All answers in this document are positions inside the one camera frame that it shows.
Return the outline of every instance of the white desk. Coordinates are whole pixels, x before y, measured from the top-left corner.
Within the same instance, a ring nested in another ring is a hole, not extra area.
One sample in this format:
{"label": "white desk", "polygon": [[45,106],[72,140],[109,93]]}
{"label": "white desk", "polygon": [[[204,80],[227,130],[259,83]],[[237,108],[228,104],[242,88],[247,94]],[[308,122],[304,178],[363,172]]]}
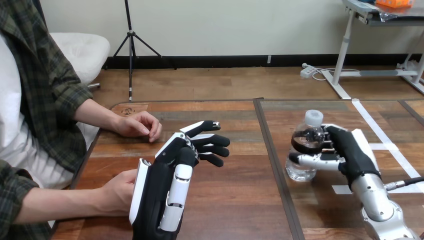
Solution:
{"label": "white desk", "polygon": [[394,21],[382,22],[380,17],[377,16],[378,10],[373,8],[372,5],[360,2],[358,0],[342,0],[346,5],[346,10],[349,12],[349,21],[347,23],[346,33],[341,44],[340,54],[338,55],[337,65],[335,66],[334,75],[329,71],[322,71],[325,79],[331,87],[337,92],[342,99],[351,99],[346,93],[339,81],[341,77],[394,77],[400,76],[419,92],[424,94],[424,80],[421,75],[424,72],[424,52],[419,61],[416,71],[406,71],[403,69],[395,70],[367,70],[367,71],[342,71],[343,63],[345,61],[346,52],[348,51],[349,41],[351,39],[352,25],[354,18],[358,19],[363,24],[371,27],[401,27],[401,26],[424,26],[424,20],[410,20],[410,19],[397,19]]}

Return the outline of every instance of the white bottle cap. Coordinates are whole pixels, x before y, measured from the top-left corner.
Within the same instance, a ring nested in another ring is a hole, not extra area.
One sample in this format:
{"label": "white bottle cap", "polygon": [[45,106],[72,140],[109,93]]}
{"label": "white bottle cap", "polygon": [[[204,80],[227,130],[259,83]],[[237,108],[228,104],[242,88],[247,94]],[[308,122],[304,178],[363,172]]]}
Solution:
{"label": "white bottle cap", "polygon": [[308,110],[305,113],[305,124],[317,128],[323,124],[324,115],[318,110]]}

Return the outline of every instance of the forearm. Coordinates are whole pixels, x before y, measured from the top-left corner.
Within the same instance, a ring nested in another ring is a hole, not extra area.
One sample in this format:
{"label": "forearm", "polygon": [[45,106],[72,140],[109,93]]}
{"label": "forearm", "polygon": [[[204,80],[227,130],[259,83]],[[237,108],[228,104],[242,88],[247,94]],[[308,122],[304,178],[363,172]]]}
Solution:
{"label": "forearm", "polygon": [[102,129],[117,131],[117,124],[122,118],[111,110],[101,106],[92,99],[83,102],[75,112],[73,119],[75,121],[93,125]]}
{"label": "forearm", "polygon": [[54,190],[33,188],[23,199],[14,224],[27,224],[69,218],[107,215],[100,188]]}

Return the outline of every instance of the wrist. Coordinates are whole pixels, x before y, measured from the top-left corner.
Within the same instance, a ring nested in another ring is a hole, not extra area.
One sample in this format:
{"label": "wrist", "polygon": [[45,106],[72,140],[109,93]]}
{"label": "wrist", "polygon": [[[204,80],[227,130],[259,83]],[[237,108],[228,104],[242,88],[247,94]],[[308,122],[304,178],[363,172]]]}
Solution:
{"label": "wrist", "polygon": [[91,205],[93,209],[93,216],[107,216],[109,213],[108,202],[107,202],[107,194],[105,190],[100,188],[95,188],[91,191]]}
{"label": "wrist", "polygon": [[119,134],[119,126],[120,126],[121,120],[123,118],[124,117],[119,116],[119,115],[113,113],[113,116],[110,118],[110,123],[109,123],[110,129],[109,130],[111,130],[111,131]]}

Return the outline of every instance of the green plaid shirt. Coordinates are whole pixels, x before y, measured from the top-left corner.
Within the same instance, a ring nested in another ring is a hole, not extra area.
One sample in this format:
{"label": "green plaid shirt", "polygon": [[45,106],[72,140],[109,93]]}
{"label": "green plaid shirt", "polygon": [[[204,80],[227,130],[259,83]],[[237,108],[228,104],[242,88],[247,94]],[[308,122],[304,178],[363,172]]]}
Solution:
{"label": "green plaid shirt", "polygon": [[[32,135],[61,166],[77,171],[86,142],[73,116],[92,94],[50,36],[31,0],[0,0],[0,31],[19,69],[20,111]],[[23,198],[34,187],[38,186],[24,170],[0,160],[0,239],[48,238],[47,223],[12,224]]]}

